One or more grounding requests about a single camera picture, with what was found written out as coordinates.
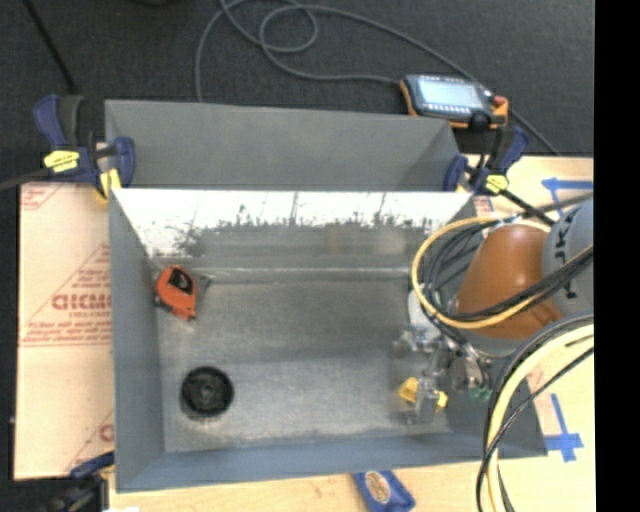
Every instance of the clamp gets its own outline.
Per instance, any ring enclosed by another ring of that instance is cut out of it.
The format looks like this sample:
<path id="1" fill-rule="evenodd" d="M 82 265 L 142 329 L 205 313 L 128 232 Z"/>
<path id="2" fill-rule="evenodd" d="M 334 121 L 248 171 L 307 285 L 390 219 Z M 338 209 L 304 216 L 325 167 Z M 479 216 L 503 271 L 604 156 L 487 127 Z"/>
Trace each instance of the clamp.
<path id="1" fill-rule="evenodd" d="M 33 109 L 36 128 L 47 139 L 51 149 L 43 159 L 46 178 L 88 183 L 107 197 L 110 187 L 126 187 L 131 183 L 135 170 L 134 144 L 129 137 L 117 137 L 100 150 L 79 146 L 76 121 L 78 107 L 83 100 L 82 96 L 60 98 L 51 94 Z M 104 157 L 112 157 L 114 161 L 107 171 L 97 165 L 97 160 Z"/>
<path id="2" fill-rule="evenodd" d="M 507 171 L 524 154 L 529 145 L 529 137 L 518 127 L 498 127 L 493 148 L 485 164 L 471 167 L 467 157 L 456 155 L 449 166 L 445 178 L 444 189 L 453 191 L 466 174 L 468 189 L 476 195 L 501 195 L 516 204 L 529 216 L 538 217 L 542 222 L 553 226 L 554 221 L 542 210 L 519 198 L 508 189 Z"/>

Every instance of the cable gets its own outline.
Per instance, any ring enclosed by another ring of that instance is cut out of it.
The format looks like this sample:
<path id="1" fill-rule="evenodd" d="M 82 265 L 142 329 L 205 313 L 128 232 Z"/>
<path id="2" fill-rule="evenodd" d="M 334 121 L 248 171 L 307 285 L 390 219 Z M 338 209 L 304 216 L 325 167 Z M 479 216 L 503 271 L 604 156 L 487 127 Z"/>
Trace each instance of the cable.
<path id="1" fill-rule="evenodd" d="M 543 359 L 545 359 L 550 353 L 570 343 L 575 341 L 576 339 L 585 337 L 586 335 L 591 333 L 593 334 L 593 326 L 582 327 L 577 330 L 577 332 L 571 332 L 568 334 L 564 334 L 558 338 L 555 338 L 545 344 L 543 347 L 538 349 L 536 352 L 531 354 L 525 361 L 516 369 L 513 375 L 507 380 L 503 389 L 500 392 L 499 399 L 496 402 L 496 407 L 492 414 L 492 419 L 489 426 L 489 432 L 487 435 L 487 441 L 491 443 L 493 438 L 497 435 L 500 430 L 500 425 L 502 424 L 505 412 L 508 408 L 511 397 L 513 396 L 516 388 L 519 386 L 520 382 L 526 377 L 527 373 L 529 373 L 537 364 L 539 364 Z M 499 476 L 498 476 L 498 457 L 494 453 L 494 455 L 489 459 L 487 466 L 487 485 L 489 487 L 489 494 L 491 496 L 491 501 L 494 504 L 494 508 L 503 512 L 504 506 L 501 501 L 498 501 L 501 497 L 500 486 L 499 486 Z"/>
<path id="2" fill-rule="evenodd" d="M 447 270 L 454 263 L 460 263 L 461 261 L 465 261 L 468 255 L 475 253 L 480 244 L 475 244 L 474 246 L 468 248 L 468 245 L 473 240 L 474 236 L 477 235 L 480 231 L 486 229 L 485 226 L 476 225 L 470 226 L 460 232 L 456 233 L 450 240 L 444 242 L 442 249 L 429 259 L 428 264 L 425 266 L 424 274 L 424 282 L 428 283 L 429 286 L 427 290 L 425 290 L 425 294 L 427 294 L 430 302 L 435 301 L 434 294 L 442 289 L 445 285 L 447 285 L 450 281 L 455 279 L 458 275 L 464 272 L 464 266 L 461 269 L 453 272 L 453 274 L 449 275 L 444 280 L 438 280 L 441 272 Z M 461 245 L 458 251 L 451 255 L 456 246 Z"/>
<path id="3" fill-rule="evenodd" d="M 29 11 L 29 16 L 31 16 L 33 23 L 38 29 L 38 33 L 40 34 L 40 37 L 42 37 L 44 43 L 47 45 L 47 49 L 49 50 L 51 57 L 53 57 L 53 60 L 55 61 L 56 66 L 58 67 L 58 70 L 60 70 L 60 73 L 62 74 L 64 81 L 67 83 L 67 90 L 69 94 L 77 94 L 79 90 L 78 85 L 73 80 L 73 77 L 69 72 L 69 69 L 67 68 L 66 64 L 64 63 L 64 60 L 62 59 L 62 56 L 60 55 L 60 53 L 58 52 L 58 49 L 53 43 L 53 40 L 51 39 L 49 32 L 44 26 L 44 23 L 42 23 L 42 19 L 38 15 L 38 11 L 36 11 L 35 7 L 31 3 L 31 0 L 22 0 L 22 3 L 26 7 L 27 11 Z"/>
<path id="4" fill-rule="evenodd" d="M 542 222 L 544 222 L 547 226 L 553 226 L 555 224 L 555 221 L 551 217 L 545 215 L 544 212 L 540 211 L 535 206 L 530 205 L 529 203 L 527 203 L 526 201 L 524 201 L 523 199 L 515 195 L 510 190 L 507 190 L 506 188 L 502 189 L 500 190 L 499 194 L 504 198 L 508 199 L 509 201 L 511 201 L 513 204 L 522 208 L 524 210 L 524 214 L 526 214 L 527 217 L 537 217 Z"/>
<path id="5" fill-rule="evenodd" d="M 562 208 L 566 208 L 567 206 L 573 206 L 578 203 L 582 203 L 583 201 L 587 201 L 593 197 L 593 192 L 587 192 L 586 194 L 582 194 L 578 197 L 570 197 L 568 199 L 564 199 L 562 201 L 557 201 L 555 203 L 545 204 L 544 206 L 537 206 L 538 211 L 541 212 L 551 212 L 554 210 L 560 210 Z M 522 218 L 526 219 L 531 217 L 533 214 L 529 212 L 524 212 L 522 214 Z"/>
<path id="6" fill-rule="evenodd" d="M 448 59 L 446 56 L 442 55 L 441 53 L 437 52 L 432 47 L 422 43 L 421 41 L 418 41 L 417 39 L 414 39 L 408 34 L 400 32 L 399 30 L 396 30 L 393 27 L 384 25 L 370 18 L 366 18 L 364 16 L 360 16 L 358 14 L 345 11 L 343 9 L 334 8 L 334 7 L 326 7 L 326 6 L 314 5 L 314 4 L 300 4 L 295 0 L 278 0 L 283 4 L 286 4 L 286 6 L 275 9 L 271 11 L 269 14 L 267 14 L 260 23 L 260 26 L 258 29 L 258 36 L 257 37 L 253 36 L 247 30 L 245 30 L 242 27 L 242 25 L 240 25 L 240 23 L 238 23 L 238 21 L 235 19 L 235 17 L 231 13 L 232 9 L 242 4 L 248 3 L 250 1 L 253 1 L 253 0 L 235 0 L 230 3 L 227 3 L 225 0 L 219 0 L 218 3 L 220 5 L 221 10 L 216 12 L 211 17 L 211 19 L 205 26 L 204 30 L 202 31 L 202 34 L 200 35 L 200 39 L 198 41 L 198 46 L 197 46 L 195 58 L 194 58 L 194 85 L 196 90 L 196 96 L 198 98 L 198 101 L 201 103 L 204 101 L 203 95 L 202 95 L 202 85 L 201 85 L 202 52 L 203 52 L 206 40 L 209 37 L 209 34 L 211 33 L 211 30 L 223 16 L 227 18 L 227 20 L 231 23 L 231 25 L 245 39 L 247 39 L 248 41 L 250 41 L 251 43 L 257 46 L 260 46 L 265 56 L 271 61 L 272 64 L 282 69 L 286 73 L 296 76 L 298 78 L 303 78 L 306 80 L 315 80 L 315 81 L 365 80 L 365 81 L 380 82 L 386 85 L 393 85 L 393 86 L 397 86 L 399 83 L 399 80 L 397 79 L 392 79 L 389 77 L 372 75 L 372 74 L 317 75 L 314 73 L 308 73 L 308 72 L 296 70 L 290 66 L 287 66 L 281 60 L 279 60 L 275 56 L 275 53 L 287 53 L 287 54 L 298 53 L 310 48 L 316 42 L 319 32 L 318 32 L 318 22 L 312 13 L 312 11 L 315 11 L 322 14 L 329 14 L 333 16 L 343 17 L 343 18 L 361 23 L 365 26 L 374 28 L 386 34 L 389 34 L 393 37 L 396 37 L 399 40 L 405 43 L 408 43 L 418 48 L 419 50 L 424 51 L 431 57 L 435 58 L 436 60 L 440 61 L 444 65 L 448 66 L 450 69 L 452 69 L 462 77 L 466 78 L 467 80 L 472 80 L 474 82 L 481 83 L 480 80 L 478 80 L 471 73 L 469 73 L 468 71 L 466 71 L 465 69 L 457 65 L 455 62 Z M 312 32 L 311 32 L 311 35 L 309 36 L 309 39 L 306 42 L 302 43 L 301 45 L 294 46 L 294 47 L 282 47 L 282 46 L 275 46 L 275 45 L 269 44 L 266 41 L 266 31 L 269 24 L 277 17 L 280 17 L 287 13 L 296 12 L 296 11 L 302 11 L 311 22 Z M 557 156 L 561 154 L 560 151 L 558 151 L 538 130 L 536 130 L 518 112 L 516 112 L 511 108 L 510 114 L 513 116 L 514 119 L 517 119 L 518 122 L 522 124 L 530 133 L 532 133 L 540 142 L 542 142 L 542 144 L 545 145 L 549 151 L 551 151 L 553 154 Z"/>
<path id="7" fill-rule="evenodd" d="M 549 298 L 566 282 L 584 270 L 593 259 L 593 244 L 591 244 L 572 257 L 559 269 L 541 278 L 525 290 L 497 304 L 470 313 L 448 314 L 441 307 L 434 304 L 433 301 L 433 294 L 436 291 L 434 283 L 431 281 L 431 275 L 434 271 L 433 261 L 430 261 L 425 272 L 424 287 L 426 288 L 426 292 L 423 292 L 420 286 L 418 269 L 423 258 L 436 240 L 451 231 L 467 225 L 477 225 L 476 229 L 486 228 L 494 226 L 498 222 L 500 222 L 500 219 L 496 219 L 495 217 L 471 217 L 448 224 L 433 233 L 418 249 L 411 268 L 411 282 L 420 303 L 432 317 L 451 327 L 460 329 L 477 329 L 495 325 Z"/>
<path id="8" fill-rule="evenodd" d="M 460 227 L 464 227 L 470 224 L 479 224 L 485 227 L 493 226 L 498 222 L 500 222 L 500 220 L 501 219 L 496 219 L 495 217 L 470 217 L 467 219 L 462 219 L 462 220 L 450 223 L 440 228 L 435 233 L 433 233 L 429 238 L 427 238 L 424 241 L 424 243 L 418 249 L 418 252 L 416 253 L 415 258 L 413 260 L 413 264 L 411 266 L 411 283 L 418 299 L 420 300 L 420 303 L 430 315 L 434 316 L 435 318 L 437 318 L 438 320 L 440 320 L 441 322 L 447 325 L 450 325 L 452 327 L 458 327 L 461 329 L 488 327 L 490 325 L 494 325 L 498 322 L 505 320 L 509 316 L 514 315 L 518 311 L 524 309 L 524 307 L 526 307 L 530 302 L 532 302 L 535 299 L 535 296 L 528 297 L 522 300 L 519 304 L 505 310 L 502 313 L 496 314 L 490 318 L 484 318 L 484 319 L 475 320 L 475 321 L 460 321 L 460 320 L 452 319 L 447 315 L 445 315 L 444 313 L 442 313 L 441 311 L 439 311 L 431 302 L 427 300 L 427 298 L 422 293 L 422 290 L 420 289 L 420 283 L 418 281 L 418 268 L 420 267 L 420 263 L 422 262 L 423 256 L 426 254 L 427 250 L 434 243 L 435 240 L 437 240 L 442 235 L 448 233 L 449 231 L 453 231 L 454 229 L 458 229 Z"/>
<path id="9" fill-rule="evenodd" d="M 496 380 L 490 399 L 485 429 L 485 450 L 499 433 L 511 397 L 526 374 L 554 350 L 593 337 L 593 332 L 593 312 L 584 312 L 547 326 L 516 350 L 511 362 L 503 368 Z M 497 460 L 494 453 L 487 462 L 486 474 L 494 508 L 503 512 L 504 505 L 498 501 L 501 492 Z"/>
<path id="10" fill-rule="evenodd" d="M 15 178 L 9 178 L 0 183 L 0 192 L 7 190 L 9 188 L 17 187 L 18 185 L 24 185 L 25 183 L 29 183 L 31 181 L 45 181 L 47 180 L 49 175 L 46 170 L 41 170 L 40 173 L 34 172 L 30 174 L 25 174 L 24 176 L 16 176 Z"/>
<path id="11" fill-rule="evenodd" d="M 487 466 L 488 466 L 489 460 L 493 456 L 494 452 L 498 449 L 498 445 L 500 444 L 500 441 L 502 441 L 502 438 L 511 429 L 511 427 L 513 426 L 515 420 L 526 410 L 527 407 L 529 407 L 529 405 L 536 398 L 538 398 L 538 396 L 540 396 L 542 393 L 544 393 L 556 381 L 560 380 L 562 377 L 564 377 L 567 373 L 569 373 L 571 370 L 576 368 L 579 364 L 581 364 L 587 358 L 592 356 L 594 354 L 594 351 L 595 351 L 595 349 L 593 347 L 591 347 L 590 349 L 588 349 L 585 352 L 583 352 L 580 356 L 576 357 L 569 364 L 564 366 L 560 371 L 558 371 L 555 375 L 553 375 L 553 377 L 551 377 L 547 382 L 545 382 L 544 385 L 542 385 L 539 389 L 537 389 L 536 391 L 531 393 L 525 400 L 523 400 L 520 403 L 520 405 L 518 405 L 514 409 L 513 413 L 502 424 L 502 427 L 500 427 L 500 430 L 498 431 L 498 433 L 493 438 L 493 441 L 491 441 L 491 443 L 486 448 L 484 457 L 482 459 L 482 463 L 480 464 L 480 470 L 478 471 L 478 478 L 476 480 L 476 501 L 478 503 L 479 512 L 482 512 L 482 503 L 481 503 L 482 482 L 483 482 L 484 476 L 486 474 L 486 470 L 487 470 Z M 505 495 L 505 489 L 504 488 L 502 488 L 501 492 L 502 492 L 503 495 Z"/>

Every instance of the blue tape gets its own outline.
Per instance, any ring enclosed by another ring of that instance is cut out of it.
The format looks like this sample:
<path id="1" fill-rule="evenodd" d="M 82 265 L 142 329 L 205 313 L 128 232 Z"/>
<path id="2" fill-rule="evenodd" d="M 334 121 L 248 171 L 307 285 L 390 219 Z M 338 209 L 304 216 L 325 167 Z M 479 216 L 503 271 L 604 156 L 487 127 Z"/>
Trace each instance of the blue tape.
<path id="1" fill-rule="evenodd" d="M 364 471 L 353 478 L 370 512 L 408 512 L 416 500 L 392 471 Z"/>
<path id="2" fill-rule="evenodd" d="M 542 180 L 542 186 L 551 193 L 554 203 L 558 202 L 558 190 L 593 190 L 593 182 L 585 180 L 560 180 L 547 178 Z M 562 216 L 562 208 L 558 208 L 558 215 Z"/>
<path id="3" fill-rule="evenodd" d="M 564 462 L 573 462 L 576 460 L 576 448 L 584 448 L 580 434 L 570 434 L 567 429 L 567 424 L 564 421 L 562 410 L 560 409 L 560 401 L 558 395 L 551 394 L 551 401 L 553 402 L 553 408 L 558 416 L 558 423 L 560 423 L 561 433 L 558 435 L 544 436 L 544 443 L 547 450 L 559 450 L 562 454 L 562 460 Z"/>

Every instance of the dark floor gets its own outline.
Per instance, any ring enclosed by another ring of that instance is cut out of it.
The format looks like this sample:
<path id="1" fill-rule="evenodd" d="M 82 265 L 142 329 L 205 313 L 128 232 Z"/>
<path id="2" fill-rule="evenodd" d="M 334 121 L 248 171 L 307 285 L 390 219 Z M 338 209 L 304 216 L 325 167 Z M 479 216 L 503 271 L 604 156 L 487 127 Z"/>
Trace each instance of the dark floor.
<path id="1" fill-rule="evenodd" d="M 233 12 L 238 20 L 257 34 L 264 16 L 289 2 L 245 0 L 236 4 Z M 375 74 L 394 80 L 410 72 L 463 70 L 510 99 L 513 121 L 531 136 L 529 154 L 593 156 L 594 0 L 317 0 L 314 5 L 348 9 L 352 16 L 316 7 L 309 10 L 319 25 L 318 40 L 304 52 L 281 55 L 287 65 L 320 75 Z M 196 51 L 203 30 L 219 12 L 221 6 L 213 0 L 168 0 L 159 6 L 134 0 L 4 0 L 0 16 L 0 181 L 40 166 L 46 144 L 34 128 L 31 109 L 48 94 L 85 96 L 80 135 L 88 130 L 97 135 L 104 132 L 105 98 L 196 101 Z M 391 27 L 409 39 L 367 25 L 353 15 Z M 276 17 L 269 25 L 268 41 L 302 45 L 312 33 L 310 19 L 300 11 Z M 45 28 L 44 36 L 36 20 Z M 425 46 L 454 67 L 427 53 Z M 58 53 L 58 62 L 51 48 Z M 204 41 L 200 71 L 204 101 L 406 112 L 395 86 L 370 80 L 318 81 L 286 73 L 224 17 Z M 477 135 L 456 136 L 461 151 L 480 151 Z M 6 468 L 0 477 L 0 511 L 29 511 L 69 484 L 10 481 L 17 191 L 0 194 L 0 458 Z"/>

